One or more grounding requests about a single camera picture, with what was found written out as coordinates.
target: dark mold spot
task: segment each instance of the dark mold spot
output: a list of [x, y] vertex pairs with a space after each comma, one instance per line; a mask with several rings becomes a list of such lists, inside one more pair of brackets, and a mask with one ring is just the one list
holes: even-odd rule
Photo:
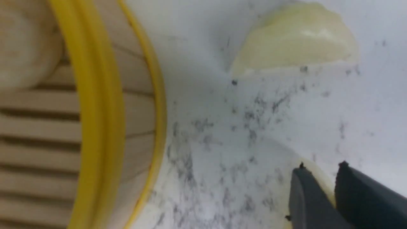
[[274, 103], [273, 103], [273, 107], [271, 108], [273, 114], [278, 111], [278, 107], [279, 107], [284, 101], [286, 101], [289, 97], [290, 97], [289, 95], [286, 95], [286, 96], [284, 96], [283, 98], [279, 99], [277, 102], [274, 102]]
[[249, 159], [249, 162], [257, 165], [257, 159], [254, 156]]
[[236, 183], [236, 179], [238, 176], [238, 172], [242, 173], [243, 175], [246, 175], [248, 172], [249, 168], [246, 165], [245, 161], [242, 161], [240, 164], [235, 164], [230, 168], [230, 176], [232, 178], [232, 182]]
[[174, 122], [174, 124], [173, 124], [173, 136], [174, 137], [178, 136], [178, 132], [179, 132], [179, 123]]
[[165, 217], [165, 212], [162, 212], [160, 215], [160, 218], [158, 218], [158, 221], [155, 224], [155, 226], [153, 227], [153, 229], [156, 229], [158, 226], [162, 225], [162, 223], [164, 222], [164, 217]]
[[339, 123], [339, 133], [341, 135], [342, 140], [345, 139], [345, 127], [346, 127], [346, 124], [341, 120]]
[[232, 107], [232, 114], [236, 114], [237, 113], [237, 107], [236, 106], [233, 106]]
[[253, 201], [253, 198], [249, 195], [245, 195], [245, 203], [243, 204], [243, 207], [241, 209], [241, 213], [251, 213], [256, 210], [256, 204]]
[[307, 92], [305, 82], [301, 84], [300, 90], [303, 91], [303, 92]]
[[321, 93], [321, 96], [324, 98], [328, 98], [330, 96], [330, 91], [324, 91], [323, 93]]
[[230, 194], [229, 188], [225, 188], [225, 192], [222, 199], [222, 205], [226, 208], [229, 208], [230, 203], [232, 203], [234, 200], [235, 198], [233, 198], [232, 195]]
[[361, 75], [360, 69], [359, 69], [359, 65], [356, 65], [354, 68], [355, 72], [357, 75]]
[[276, 175], [277, 175], [277, 181], [278, 181], [278, 183], [279, 183], [280, 185], [283, 185], [283, 184], [284, 184], [284, 177], [282, 176], [281, 169], [280, 169], [280, 168], [276, 168], [276, 169], [274, 170], [274, 172], [275, 172]]
[[249, 146], [252, 146], [257, 141], [257, 133], [254, 130], [249, 130]]
[[167, 158], [170, 159], [171, 158], [171, 145], [169, 145], [167, 147]]
[[300, 72], [307, 73], [308, 72], [308, 66], [301, 66], [300, 67]]
[[273, 212], [276, 209], [276, 206], [274, 204], [274, 200], [273, 198], [267, 197], [262, 201], [262, 204], [264, 205], [264, 207], [268, 208], [270, 212]]
[[250, 120], [254, 119], [254, 113], [253, 113], [253, 111], [246, 111], [246, 112], [245, 112], [245, 119], [246, 119], [247, 121], [250, 121]]
[[208, 122], [207, 118], [204, 120], [196, 120], [192, 122], [192, 124], [195, 126], [198, 133], [202, 133], [206, 128], [213, 127], [213, 123]]

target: white surface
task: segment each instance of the white surface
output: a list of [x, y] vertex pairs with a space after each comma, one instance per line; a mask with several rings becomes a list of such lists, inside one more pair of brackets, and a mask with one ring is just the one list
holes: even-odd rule
[[407, 196], [407, 2], [321, 0], [354, 33], [359, 66], [233, 86], [227, 68], [245, 34], [283, 0], [127, 1], [156, 49], [168, 105], [168, 150], [134, 228], [282, 228], [297, 165], [279, 143], [332, 181], [347, 160]]

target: black specks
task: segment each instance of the black specks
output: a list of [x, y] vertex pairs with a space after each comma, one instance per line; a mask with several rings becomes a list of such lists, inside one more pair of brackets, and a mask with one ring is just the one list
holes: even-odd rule
[[162, 212], [160, 217], [157, 220], [157, 223], [155, 224], [155, 226], [153, 227], [153, 229], [156, 229], [157, 227], [161, 226], [164, 222], [164, 217], [165, 217], [165, 212]]
[[167, 147], [167, 158], [168, 159], [171, 158], [171, 145], [168, 145], [168, 147]]
[[284, 96], [283, 98], [279, 99], [277, 102], [273, 103], [273, 106], [271, 108], [273, 114], [275, 114], [278, 111], [278, 107], [286, 100], [290, 98], [289, 95]]
[[256, 159], [254, 156], [252, 156], [251, 158], [249, 158], [249, 162], [250, 162], [251, 164], [257, 165], [257, 159]]
[[220, 142], [220, 141], [216, 141], [214, 138], [213, 138], [213, 136], [212, 136], [212, 134], [207, 134], [207, 135], [205, 135], [204, 137], [203, 137], [203, 140], [202, 140], [202, 142], [201, 143], [203, 143], [204, 145], [205, 145], [205, 150], [206, 151], [210, 151], [211, 150], [211, 148], [210, 148], [210, 146], [213, 144], [213, 145], [223, 145], [223, 143], [222, 142]]
[[339, 133], [341, 135], [341, 139], [345, 139], [345, 128], [346, 128], [346, 123], [344, 123], [343, 120], [339, 122]]
[[254, 130], [249, 130], [249, 146], [252, 146], [257, 141], [257, 133]]
[[213, 127], [213, 123], [208, 122], [208, 119], [196, 120], [192, 122], [198, 133], [202, 133], [205, 129]]
[[205, 144], [206, 150], [210, 151], [210, 144], [212, 143], [212, 135], [211, 134], [205, 135], [205, 137], [203, 138], [203, 143]]
[[237, 114], [237, 107], [236, 106], [233, 106], [232, 107], [232, 114]]
[[253, 201], [253, 198], [249, 195], [245, 195], [245, 202], [242, 206], [241, 213], [252, 213], [256, 210], [256, 204]]
[[356, 65], [354, 68], [355, 72], [357, 75], [361, 75], [360, 69], [359, 69], [359, 65]]
[[256, 96], [256, 98], [254, 99], [254, 103], [259, 105], [263, 109], [267, 108], [267, 102], [263, 99], [263, 96], [261, 94], [258, 94]]
[[273, 212], [276, 209], [272, 193], [263, 199], [262, 204], [264, 207], [268, 208], [270, 212]]
[[323, 93], [321, 93], [321, 96], [322, 97], [324, 97], [324, 98], [328, 98], [328, 97], [330, 97], [330, 91], [324, 91]]
[[178, 136], [178, 133], [179, 133], [179, 123], [174, 122], [174, 124], [173, 124], [173, 137]]
[[300, 67], [300, 72], [307, 73], [308, 72], [308, 66], [301, 66]]
[[253, 111], [246, 111], [245, 112], [245, 120], [250, 121], [254, 119], [254, 112]]
[[305, 82], [300, 85], [300, 90], [303, 91], [303, 92], [307, 92]]
[[246, 175], [246, 173], [248, 172], [249, 168], [246, 165], [245, 161], [242, 161], [239, 164], [235, 164], [234, 166], [232, 166], [230, 168], [230, 176], [232, 178], [232, 182], [236, 183], [236, 179], [237, 176], [239, 175], [239, 173], [241, 173], [242, 175]]
[[276, 175], [277, 175], [277, 182], [278, 182], [280, 185], [283, 185], [283, 184], [284, 184], [284, 177], [282, 176], [281, 169], [280, 169], [280, 168], [276, 168], [276, 169], [274, 170], [274, 172], [275, 172]]
[[222, 205], [223, 207], [229, 208], [230, 204], [235, 200], [235, 198], [232, 197], [230, 194], [229, 188], [225, 188], [224, 194], [223, 194], [223, 199], [222, 199]]

